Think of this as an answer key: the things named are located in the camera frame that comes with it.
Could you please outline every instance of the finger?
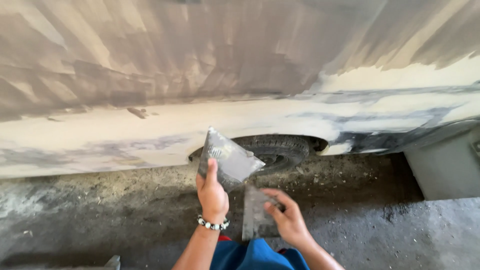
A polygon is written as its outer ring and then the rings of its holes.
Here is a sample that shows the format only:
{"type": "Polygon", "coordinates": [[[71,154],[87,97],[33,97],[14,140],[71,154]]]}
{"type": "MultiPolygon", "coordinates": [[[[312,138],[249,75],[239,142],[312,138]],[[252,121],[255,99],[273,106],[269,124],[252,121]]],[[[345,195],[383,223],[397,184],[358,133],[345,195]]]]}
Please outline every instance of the finger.
{"type": "Polygon", "coordinates": [[[296,207],[297,203],[290,198],[285,192],[279,190],[279,189],[274,189],[274,188],[262,188],[261,191],[269,196],[275,198],[279,203],[283,204],[285,206],[285,209],[290,209],[296,207]]]}
{"type": "Polygon", "coordinates": [[[197,190],[200,190],[205,184],[205,178],[203,178],[200,174],[197,173],[197,177],[195,178],[195,183],[197,184],[197,190]]]}
{"type": "Polygon", "coordinates": [[[207,178],[205,180],[205,186],[211,186],[217,183],[216,172],[218,171],[218,163],[216,159],[208,159],[208,171],[207,178]]]}
{"type": "Polygon", "coordinates": [[[264,209],[265,211],[267,211],[267,213],[272,215],[273,219],[277,224],[280,224],[287,219],[287,217],[282,213],[282,211],[280,211],[280,209],[278,209],[271,202],[266,202],[264,204],[264,209]]]}

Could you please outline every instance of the wheel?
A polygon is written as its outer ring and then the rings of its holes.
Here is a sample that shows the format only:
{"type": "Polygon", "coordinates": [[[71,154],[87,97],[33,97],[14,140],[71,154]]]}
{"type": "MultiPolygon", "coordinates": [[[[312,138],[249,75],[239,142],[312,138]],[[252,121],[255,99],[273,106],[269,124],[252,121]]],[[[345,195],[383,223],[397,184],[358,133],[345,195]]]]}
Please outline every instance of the wheel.
{"type": "Polygon", "coordinates": [[[292,168],[308,156],[310,149],[305,139],[292,135],[259,135],[236,138],[233,141],[265,162],[265,166],[255,175],[292,168]]]}

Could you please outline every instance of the blue shirt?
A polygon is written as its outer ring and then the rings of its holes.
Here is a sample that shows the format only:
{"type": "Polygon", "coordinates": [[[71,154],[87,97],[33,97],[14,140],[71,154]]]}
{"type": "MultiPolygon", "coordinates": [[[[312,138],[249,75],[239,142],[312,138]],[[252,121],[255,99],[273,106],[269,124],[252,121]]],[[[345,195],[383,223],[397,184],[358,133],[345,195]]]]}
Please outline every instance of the blue shirt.
{"type": "Polygon", "coordinates": [[[264,239],[251,240],[248,246],[234,241],[218,242],[210,270],[309,270],[296,249],[283,254],[273,251],[264,239]]]}

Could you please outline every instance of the concrete floor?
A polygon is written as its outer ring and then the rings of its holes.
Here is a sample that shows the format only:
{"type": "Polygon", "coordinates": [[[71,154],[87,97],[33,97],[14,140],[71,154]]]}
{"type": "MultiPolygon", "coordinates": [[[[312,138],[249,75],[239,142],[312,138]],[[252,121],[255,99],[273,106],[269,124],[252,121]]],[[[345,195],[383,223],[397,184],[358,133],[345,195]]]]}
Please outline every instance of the concrete floor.
{"type": "MultiPolygon", "coordinates": [[[[311,156],[252,177],[299,203],[314,238],[348,269],[477,270],[480,199],[422,201],[402,157],[311,156]]],[[[200,212],[190,165],[0,181],[0,269],[102,265],[169,269],[200,212]]],[[[242,191],[229,195],[241,237],[242,191]]],[[[287,247],[267,239],[274,249],[287,247]]]]}

